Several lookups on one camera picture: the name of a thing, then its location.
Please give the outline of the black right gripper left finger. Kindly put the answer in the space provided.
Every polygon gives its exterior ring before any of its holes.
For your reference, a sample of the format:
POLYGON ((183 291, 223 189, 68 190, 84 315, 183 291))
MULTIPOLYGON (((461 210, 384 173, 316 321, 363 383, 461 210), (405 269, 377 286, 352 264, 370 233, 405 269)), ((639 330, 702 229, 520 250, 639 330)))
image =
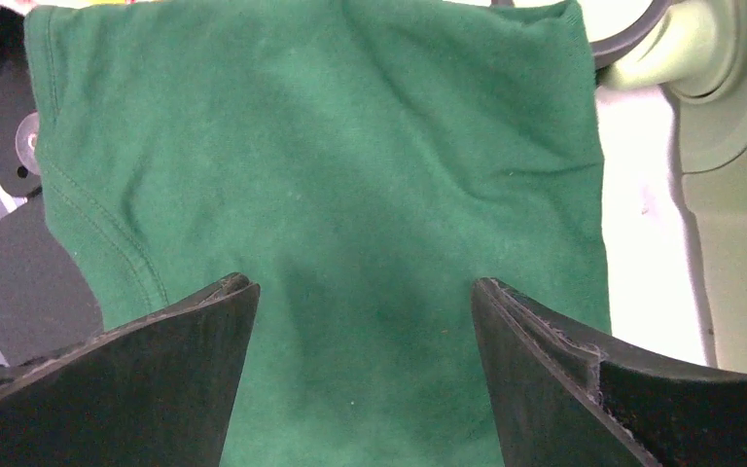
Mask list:
POLYGON ((216 466, 260 299, 228 275, 186 299, 0 365, 0 466, 216 466))

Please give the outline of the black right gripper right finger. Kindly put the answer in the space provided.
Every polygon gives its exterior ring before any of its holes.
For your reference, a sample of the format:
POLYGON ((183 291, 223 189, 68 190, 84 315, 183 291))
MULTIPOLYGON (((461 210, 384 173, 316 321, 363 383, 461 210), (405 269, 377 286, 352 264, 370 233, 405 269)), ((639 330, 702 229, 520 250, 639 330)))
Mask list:
POLYGON ((471 292, 508 466, 747 466, 747 375, 654 353, 493 278, 471 292))

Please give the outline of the green shirt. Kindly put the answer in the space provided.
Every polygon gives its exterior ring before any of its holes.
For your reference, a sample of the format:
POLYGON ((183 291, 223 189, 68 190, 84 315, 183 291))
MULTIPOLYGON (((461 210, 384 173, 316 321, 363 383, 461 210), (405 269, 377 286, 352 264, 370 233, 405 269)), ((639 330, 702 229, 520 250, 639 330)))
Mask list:
POLYGON ((47 224, 105 325, 261 286, 224 465, 501 465, 478 278, 610 330, 576 2, 37 7, 24 32, 47 224))

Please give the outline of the green suitcase with blue lining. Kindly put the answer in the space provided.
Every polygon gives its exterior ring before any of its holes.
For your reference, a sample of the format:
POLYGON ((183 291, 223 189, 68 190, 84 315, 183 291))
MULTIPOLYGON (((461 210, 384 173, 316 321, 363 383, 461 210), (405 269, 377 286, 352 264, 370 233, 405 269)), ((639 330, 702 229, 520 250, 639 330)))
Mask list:
POLYGON ((675 99, 713 358, 747 373, 747 1, 653 1, 627 36, 603 81, 661 85, 675 99))

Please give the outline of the middle right suitcase wheel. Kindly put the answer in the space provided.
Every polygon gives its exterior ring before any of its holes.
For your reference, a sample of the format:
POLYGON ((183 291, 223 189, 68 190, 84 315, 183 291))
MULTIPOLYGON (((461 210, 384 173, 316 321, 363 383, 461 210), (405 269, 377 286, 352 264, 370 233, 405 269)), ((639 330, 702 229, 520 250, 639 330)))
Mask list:
POLYGON ((658 25, 670 0, 579 0, 596 70, 631 52, 658 25))

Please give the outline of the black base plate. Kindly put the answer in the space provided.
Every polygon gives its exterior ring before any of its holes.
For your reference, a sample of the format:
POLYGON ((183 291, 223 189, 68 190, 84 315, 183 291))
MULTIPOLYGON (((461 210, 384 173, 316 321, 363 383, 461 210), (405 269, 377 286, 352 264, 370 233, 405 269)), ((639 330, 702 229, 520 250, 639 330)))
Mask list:
POLYGON ((97 301, 45 223, 24 50, 28 1, 0 1, 0 365, 98 335, 97 301))

